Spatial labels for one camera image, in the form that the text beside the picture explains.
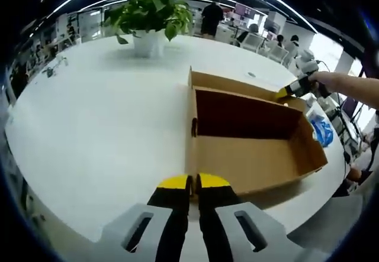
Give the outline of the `person's right hand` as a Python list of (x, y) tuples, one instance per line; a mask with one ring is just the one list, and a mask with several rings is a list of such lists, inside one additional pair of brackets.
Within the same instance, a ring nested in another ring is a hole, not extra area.
[(333, 85), (335, 77), (335, 74), (331, 72), (316, 71), (309, 76), (309, 81), (318, 82), (327, 86)]

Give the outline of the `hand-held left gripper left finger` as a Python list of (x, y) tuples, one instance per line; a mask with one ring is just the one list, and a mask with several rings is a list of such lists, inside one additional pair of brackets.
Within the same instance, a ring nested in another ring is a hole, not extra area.
[(192, 182), (187, 174), (165, 179), (146, 204), (135, 204), (107, 224), (101, 235), (101, 260), (179, 261)]

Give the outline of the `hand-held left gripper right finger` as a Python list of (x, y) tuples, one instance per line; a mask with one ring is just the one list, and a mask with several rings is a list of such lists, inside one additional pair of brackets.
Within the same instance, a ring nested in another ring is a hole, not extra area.
[(197, 175), (200, 228), (210, 261), (291, 261), (284, 227), (250, 202), (242, 202), (225, 179)]

